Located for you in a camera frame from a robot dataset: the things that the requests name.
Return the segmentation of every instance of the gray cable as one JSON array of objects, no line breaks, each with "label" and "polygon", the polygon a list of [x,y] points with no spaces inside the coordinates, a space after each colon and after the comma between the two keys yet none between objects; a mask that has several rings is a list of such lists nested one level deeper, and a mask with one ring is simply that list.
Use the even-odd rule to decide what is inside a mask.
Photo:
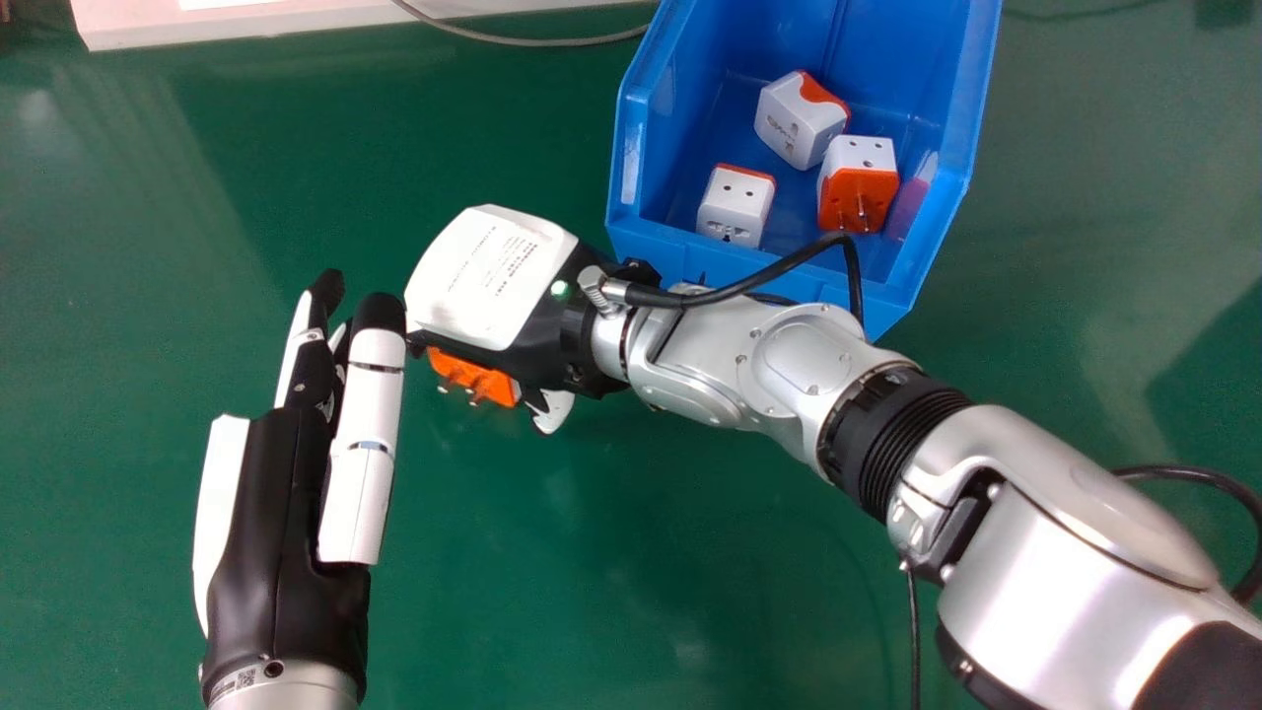
[{"label": "gray cable", "polygon": [[478,42],[490,42],[491,44],[504,44],[507,47],[596,47],[598,44],[612,44],[615,42],[622,42],[626,39],[632,39],[640,37],[649,30],[647,24],[640,26],[634,26],[622,32],[615,32],[612,34],[599,34],[596,37],[559,37],[554,39],[530,39],[525,37],[504,37],[500,34],[487,34],[485,32],[477,32],[473,29],[464,29],[462,26],[445,23],[437,18],[430,16],[428,13],[416,8],[408,0],[390,0],[399,6],[403,11],[416,18],[418,20],[428,24],[434,29],[440,29],[451,34],[458,34],[468,39],[476,39]]}]

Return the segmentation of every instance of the robotic hand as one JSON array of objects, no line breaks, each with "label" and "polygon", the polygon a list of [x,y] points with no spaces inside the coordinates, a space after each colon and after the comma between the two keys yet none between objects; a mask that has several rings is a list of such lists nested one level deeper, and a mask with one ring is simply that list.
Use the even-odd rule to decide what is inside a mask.
[{"label": "robotic hand", "polygon": [[839,306],[659,280],[551,222],[469,208],[416,266],[408,337],[439,375],[524,404],[545,434],[574,395],[631,388],[654,410],[772,438],[943,586],[939,649],[991,707],[1262,705],[1262,623],[1164,509],[875,347]]},{"label": "robotic hand", "polygon": [[367,665],[369,566],[394,478],[404,309],[365,298],[332,335],[342,274],[303,291],[274,409],[211,428],[193,591],[212,710],[353,710]]}]

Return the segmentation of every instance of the blue plastic storage bin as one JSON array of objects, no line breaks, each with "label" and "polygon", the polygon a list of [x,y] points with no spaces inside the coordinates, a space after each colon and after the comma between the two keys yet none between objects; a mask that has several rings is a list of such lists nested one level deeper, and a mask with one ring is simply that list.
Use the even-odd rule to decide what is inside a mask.
[{"label": "blue plastic storage bin", "polygon": [[[847,132],[892,137],[902,187],[885,231],[857,237],[867,328],[911,309],[973,170],[1000,0],[663,0],[622,79],[606,224],[618,257],[666,284],[722,285],[818,238],[817,169],[753,132],[758,91],[806,69],[852,108]],[[771,173],[762,250],[693,232],[716,163]],[[840,248],[761,290],[847,304]]]}]

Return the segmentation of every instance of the black and white robotic hand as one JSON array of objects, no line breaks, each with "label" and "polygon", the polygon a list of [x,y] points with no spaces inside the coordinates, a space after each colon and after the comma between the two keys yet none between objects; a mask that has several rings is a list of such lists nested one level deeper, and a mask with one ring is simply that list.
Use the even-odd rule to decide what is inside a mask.
[{"label": "black and white robotic hand", "polygon": [[[1262,622],[1223,588],[1172,517],[1015,412],[974,405],[873,346],[844,308],[751,293],[774,275],[661,290],[649,264],[615,264],[551,222],[487,204],[457,216],[420,259],[405,291],[405,327],[395,301],[390,327],[365,330],[356,314],[352,332],[389,332],[398,352],[367,372],[399,375],[401,386],[406,339],[413,352],[428,348],[435,370],[475,397],[493,391],[501,404],[522,405],[545,434],[562,426],[575,396],[630,388],[656,411],[770,436],[882,523],[906,570],[943,588],[939,651],[989,707],[1262,706]],[[297,320],[292,347],[297,334],[322,327]],[[322,335],[310,337],[324,347]],[[337,343],[324,351],[336,373]],[[343,436],[353,382],[347,378],[338,411],[336,378],[327,386],[332,400],[319,399],[322,390],[290,404],[302,383],[283,375],[278,410],[256,422],[221,419],[212,429],[194,586],[208,637],[203,696],[216,710],[255,707],[247,702],[260,682],[275,687],[269,707],[353,707],[362,696],[356,614],[367,604],[365,565],[376,561],[389,469],[384,496],[369,497],[381,502],[380,518],[331,515],[329,507],[342,501],[332,492],[351,439],[392,457],[399,397],[379,395],[376,415],[371,404],[355,414],[392,422],[389,438],[361,429]],[[288,444],[270,445],[271,438]],[[317,545],[324,454],[332,465]],[[360,483],[345,486],[380,482],[370,475],[372,462],[387,467],[365,454],[356,464],[362,472],[347,478]],[[261,483],[268,477],[279,479],[268,484],[270,496]],[[361,535],[350,520],[372,522],[362,546],[346,542]],[[326,547],[324,526],[334,521],[338,532]],[[254,555],[246,538],[275,541],[273,552],[244,561]],[[322,555],[334,546],[334,557]],[[1254,565],[1237,597],[1259,581]],[[307,607],[288,615],[281,591]],[[346,646],[334,652],[338,642]],[[284,663],[283,675],[269,675],[269,665],[279,670],[274,663]],[[294,666],[319,680],[271,682]],[[343,704],[283,705],[285,694],[316,687]]]},{"label": "black and white robotic hand", "polygon": [[329,334],[342,274],[299,299],[274,409],[211,426],[193,593],[212,710],[352,710],[366,690],[403,396],[404,308],[375,293]]}]

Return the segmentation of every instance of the green surface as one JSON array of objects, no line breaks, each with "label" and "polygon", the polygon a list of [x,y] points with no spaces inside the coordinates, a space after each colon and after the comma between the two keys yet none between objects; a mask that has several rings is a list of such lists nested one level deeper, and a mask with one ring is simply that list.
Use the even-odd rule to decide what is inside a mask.
[{"label": "green surface", "polygon": [[[885,344],[1106,465],[1262,484],[1259,21],[1233,8],[1013,3],[972,192]],[[567,23],[524,24],[604,26]],[[327,265],[399,290],[482,202],[601,242],[634,48],[38,34],[0,28],[0,706],[196,707],[211,419],[266,407]],[[400,438],[369,709],[905,706],[882,531],[770,441],[630,397],[544,440],[424,368]],[[1242,570],[1229,502],[1159,496]],[[926,673],[928,706],[973,706],[931,646]]]}]

